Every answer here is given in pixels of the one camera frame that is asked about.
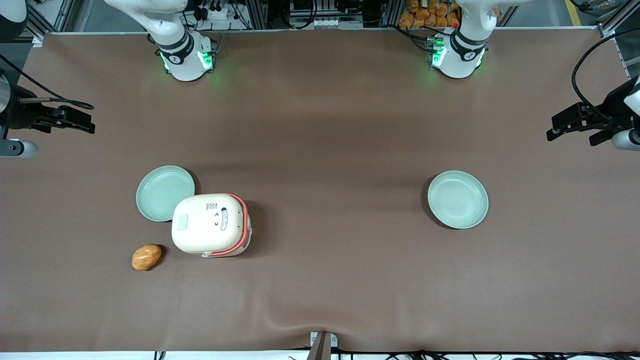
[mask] rice cooker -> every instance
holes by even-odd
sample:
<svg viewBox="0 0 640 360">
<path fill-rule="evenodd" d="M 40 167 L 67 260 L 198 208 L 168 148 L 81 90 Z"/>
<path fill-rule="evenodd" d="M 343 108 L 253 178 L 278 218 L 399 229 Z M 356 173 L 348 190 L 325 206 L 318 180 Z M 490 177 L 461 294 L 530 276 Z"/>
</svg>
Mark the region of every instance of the rice cooker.
<svg viewBox="0 0 640 360">
<path fill-rule="evenodd" d="M 251 238 L 246 204 L 231 193 L 188 197 L 173 212 L 171 237 L 178 249 L 203 258 L 242 253 Z"/>
</svg>

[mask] plate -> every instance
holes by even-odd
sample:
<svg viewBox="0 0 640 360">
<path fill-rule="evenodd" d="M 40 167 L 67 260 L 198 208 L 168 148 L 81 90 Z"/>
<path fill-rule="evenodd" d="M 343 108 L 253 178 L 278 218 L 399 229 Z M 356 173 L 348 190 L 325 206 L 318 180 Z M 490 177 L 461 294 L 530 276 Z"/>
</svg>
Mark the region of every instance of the plate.
<svg viewBox="0 0 640 360">
<path fill-rule="evenodd" d="M 427 193 L 429 207 L 443 224 L 469 229 L 480 224 L 489 210 L 489 196 L 472 175 L 452 170 L 435 177 Z"/>
<path fill-rule="evenodd" d="M 178 203 L 195 194 L 191 174 L 181 167 L 159 167 L 145 176 L 136 192 L 136 205 L 145 218 L 169 221 Z"/>
</svg>

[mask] green indicator light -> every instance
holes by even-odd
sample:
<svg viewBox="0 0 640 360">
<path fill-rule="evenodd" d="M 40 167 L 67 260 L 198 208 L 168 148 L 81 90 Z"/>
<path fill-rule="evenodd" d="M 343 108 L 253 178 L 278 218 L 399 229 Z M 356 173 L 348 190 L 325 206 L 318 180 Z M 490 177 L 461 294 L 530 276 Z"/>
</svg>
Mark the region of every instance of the green indicator light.
<svg viewBox="0 0 640 360">
<path fill-rule="evenodd" d="M 160 53 L 160 58 L 162 58 L 162 62 L 164 63 L 164 68 L 169 71 L 169 65 L 166 63 L 166 59 L 164 58 L 164 55 L 162 53 Z"/>
<path fill-rule="evenodd" d="M 211 67 L 211 56 L 207 53 L 198 52 L 198 57 L 200 58 L 200 62 L 205 69 L 209 69 Z"/>
</svg>

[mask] metal frame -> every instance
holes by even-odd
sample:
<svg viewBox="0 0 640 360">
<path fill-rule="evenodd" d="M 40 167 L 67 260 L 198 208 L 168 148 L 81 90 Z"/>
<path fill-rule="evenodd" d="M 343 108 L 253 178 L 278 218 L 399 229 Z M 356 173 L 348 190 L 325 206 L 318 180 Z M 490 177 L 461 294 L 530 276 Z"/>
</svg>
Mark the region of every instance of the metal frame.
<svg viewBox="0 0 640 360">
<path fill-rule="evenodd" d="M 33 5 L 28 6 L 29 18 L 27 19 L 27 30 L 29 30 L 33 37 L 42 41 L 46 33 L 52 33 L 56 31 L 53 25 L 42 16 Z"/>
<path fill-rule="evenodd" d="M 389 0 L 387 8 L 380 17 L 380 26 L 397 25 L 400 15 L 404 11 L 404 0 Z"/>
<path fill-rule="evenodd" d="M 246 0 L 246 7 L 249 11 L 251 27 L 255 30 L 267 28 L 267 14 L 269 13 L 269 3 L 263 0 Z"/>
<path fill-rule="evenodd" d="M 602 33 L 605 36 L 613 34 L 614 31 L 625 22 L 633 12 L 640 9 L 640 0 L 628 0 L 607 22 L 602 24 Z"/>
<path fill-rule="evenodd" d="M 500 27 L 507 26 L 509 21 L 513 18 L 516 11 L 518 11 L 519 6 L 509 6 L 507 11 L 502 14 L 502 21 L 500 21 Z"/>
<path fill-rule="evenodd" d="M 62 0 L 62 6 L 58 12 L 58 17 L 56 18 L 56 22 L 53 24 L 53 28 L 56 31 L 66 30 L 69 21 L 69 13 L 75 2 L 76 0 Z"/>
</svg>

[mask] table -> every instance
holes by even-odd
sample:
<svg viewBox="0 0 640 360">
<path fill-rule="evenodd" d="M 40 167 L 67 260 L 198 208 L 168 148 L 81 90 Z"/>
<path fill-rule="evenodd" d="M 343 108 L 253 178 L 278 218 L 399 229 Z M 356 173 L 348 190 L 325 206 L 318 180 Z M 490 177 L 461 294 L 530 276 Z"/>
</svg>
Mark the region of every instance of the table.
<svg viewBox="0 0 640 360">
<path fill-rule="evenodd" d="M 598 39 L 496 31 L 453 80 L 395 31 L 230 33 L 213 75 L 179 83 L 144 35 L 47 36 L 26 72 L 94 104 L 96 133 L 10 133 L 41 153 L 0 160 L 0 349 L 298 348 L 317 330 L 352 351 L 636 349 L 638 154 L 545 138 Z M 578 79 L 595 103 L 625 80 L 613 44 Z M 138 213 L 169 164 L 248 201 L 245 253 L 183 253 Z M 489 194 L 473 229 L 425 202 L 451 169 Z M 168 253 L 135 272 L 149 242 Z"/>
</svg>

